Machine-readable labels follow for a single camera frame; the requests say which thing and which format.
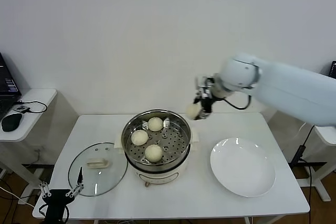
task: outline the black cable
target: black cable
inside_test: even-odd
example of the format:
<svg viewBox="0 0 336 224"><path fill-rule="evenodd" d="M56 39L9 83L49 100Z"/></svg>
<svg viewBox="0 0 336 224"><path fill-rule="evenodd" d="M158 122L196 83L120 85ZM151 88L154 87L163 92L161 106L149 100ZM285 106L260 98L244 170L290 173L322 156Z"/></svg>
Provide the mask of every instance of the black cable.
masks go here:
<svg viewBox="0 0 336 224"><path fill-rule="evenodd" d="M305 149L306 149L305 144L306 144L306 142L307 142L307 140L308 140L308 138L309 138L309 136L310 136L310 133L312 132L312 130L313 130L314 127L315 127L315 125L313 125L313 126L310 128L310 131L309 131L309 133L308 133L308 135L307 135L307 137L306 137L306 140L305 140L304 143L303 143L302 145L300 145L300 146L298 147L298 149L296 150L295 155L294 155L292 161L289 163L289 167L290 167L291 169L292 169L294 166L296 166L296 165L299 163L299 160L302 158L303 153L305 152Z"/></svg>
<svg viewBox="0 0 336 224"><path fill-rule="evenodd" d="M308 133L308 135L307 135L307 137L306 137L306 140L305 140L304 143L303 143L303 146L306 144L306 142L307 142L307 140L308 140L308 138L309 138L309 136L310 136L310 133L311 133L311 131L313 130L314 127L315 127L315 125L313 125L313 126L310 128L310 131L309 131L309 133Z"/></svg>
<svg viewBox="0 0 336 224"><path fill-rule="evenodd" d="M311 206L310 206L310 203L311 203L311 185L312 185L312 177L311 177L311 168L310 168L310 165L308 166L309 167L309 199L308 199L308 204L309 204L309 224L311 223Z"/></svg>
<svg viewBox="0 0 336 224"><path fill-rule="evenodd" d="M14 104L28 104L28 103L39 103L39 104L42 104L46 108L44 110L42 110L42 111L31 111L30 108L29 108L27 111L25 111L25 113L27 112L27 113L40 114L40 113L46 112L48 110L48 106L45 105L42 102L39 102L39 101L31 101L31 102L17 101Z"/></svg>
<svg viewBox="0 0 336 224"><path fill-rule="evenodd" d="M38 212L40 213L40 214L42 214L44 217L46 216L46 214L44 213L44 212L42 212L42 209L44 208L44 207L46 207L47 206L47 204L43 204L42 206L40 206L40 208L38 209Z"/></svg>
<svg viewBox="0 0 336 224"><path fill-rule="evenodd" d="M13 193L13 190L11 189L10 185L9 185L6 181L4 181L3 179L0 178L0 180L1 180L3 183L5 183L6 186L8 187L8 189L9 189L9 191L10 191L11 193ZM10 209L12 208L13 199L14 199L13 197L14 197L14 196L12 195L12 200L10 201L11 204L10 204L10 206L9 206L9 209L8 209L7 213L6 213L5 219L2 221L2 224L5 223L5 221L6 221L6 219L7 219L7 216L8 216L8 214L9 214L9 212L10 212Z"/></svg>
<svg viewBox="0 0 336 224"><path fill-rule="evenodd" d="M227 101L225 98L223 98L223 101L226 102L227 104L229 104L230 106L234 107L236 110L245 110L251 104L251 96L250 95L248 96L247 105L245 107L243 107L243 108L240 108L240 107L237 107L237 106L233 105L232 103L230 103L229 101Z"/></svg>
<svg viewBox="0 0 336 224"><path fill-rule="evenodd" d="M24 165L24 167L25 168L28 168L28 167L30 167L31 165L33 165L33 164L35 164L36 162L39 162L39 160L40 160L40 150L38 150L38 152L37 152L37 159L34 161L34 162L32 162L32 163L30 163L29 165Z"/></svg>
<svg viewBox="0 0 336 224"><path fill-rule="evenodd" d="M15 212L16 212L16 209L17 209L17 206L18 206L18 202L16 203L15 205L15 208L14 208L14 212L13 212L13 215L12 215L12 220L11 220L11 223L10 224L13 224L13 221L14 221L14 216L15 216Z"/></svg>
<svg viewBox="0 0 336 224"><path fill-rule="evenodd" d="M65 219L64 224L66 224L69 220L69 208L65 206L65 210L67 211L67 218Z"/></svg>

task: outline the glass lid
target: glass lid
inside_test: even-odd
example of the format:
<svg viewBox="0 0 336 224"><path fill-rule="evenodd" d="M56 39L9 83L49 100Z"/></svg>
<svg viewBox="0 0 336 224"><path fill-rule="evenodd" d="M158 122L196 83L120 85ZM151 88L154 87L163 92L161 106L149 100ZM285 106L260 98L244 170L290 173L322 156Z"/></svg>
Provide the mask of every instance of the glass lid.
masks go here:
<svg viewBox="0 0 336 224"><path fill-rule="evenodd" d="M94 144L82 151L73 160L68 181L72 188L77 184L82 167L83 196L97 196L115 188L127 169L127 159L112 143Z"/></svg>

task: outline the robotic arm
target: robotic arm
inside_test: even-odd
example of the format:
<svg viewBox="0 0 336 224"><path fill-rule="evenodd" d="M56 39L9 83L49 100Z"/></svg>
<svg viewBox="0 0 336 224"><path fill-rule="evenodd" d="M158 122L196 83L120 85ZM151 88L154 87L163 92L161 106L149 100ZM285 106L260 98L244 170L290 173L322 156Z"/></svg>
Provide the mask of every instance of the robotic arm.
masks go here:
<svg viewBox="0 0 336 224"><path fill-rule="evenodd" d="M240 54L220 73L197 78L196 87L194 104L187 108L193 120L207 118L214 102L240 91L304 122L336 125L336 80L304 69Z"/></svg>

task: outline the steamed bun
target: steamed bun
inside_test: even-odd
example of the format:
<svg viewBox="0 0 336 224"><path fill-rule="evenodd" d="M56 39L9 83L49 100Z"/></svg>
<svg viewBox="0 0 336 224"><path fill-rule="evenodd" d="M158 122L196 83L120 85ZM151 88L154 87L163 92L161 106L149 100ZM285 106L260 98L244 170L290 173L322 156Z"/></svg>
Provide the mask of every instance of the steamed bun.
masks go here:
<svg viewBox="0 0 336 224"><path fill-rule="evenodd" d="M134 145L143 145L148 140L148 134L144 130L134 131L131 135L131 141Z"/></svg>
<svg viewBox="0 0 336 224"><path fill-rule="evenodd" d="M157 162L162 158L163 150L156 144L152 144L145 149L145 158L149 162Z"/></svg>
<svg viewBox="0 0 336 224"><path fill-rule="evenodd" d="M151 131L160 131L163 128L163 121L161 118L150 118L148 121L148 128Z"/></svg>

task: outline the black mouse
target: black mouse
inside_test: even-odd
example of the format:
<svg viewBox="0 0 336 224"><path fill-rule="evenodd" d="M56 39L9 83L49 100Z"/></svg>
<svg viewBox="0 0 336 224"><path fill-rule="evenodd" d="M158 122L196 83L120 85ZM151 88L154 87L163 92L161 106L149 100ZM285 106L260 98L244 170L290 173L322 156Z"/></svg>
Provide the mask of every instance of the black mouse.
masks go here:
<svg viewBox="0 0 336 224"><path fill-rule="evenodd" d="M12 115L8 115L1 121L2 130L5 132L13 131L19 127L20 121L22 118L21 113L16 113Z"/></svg>

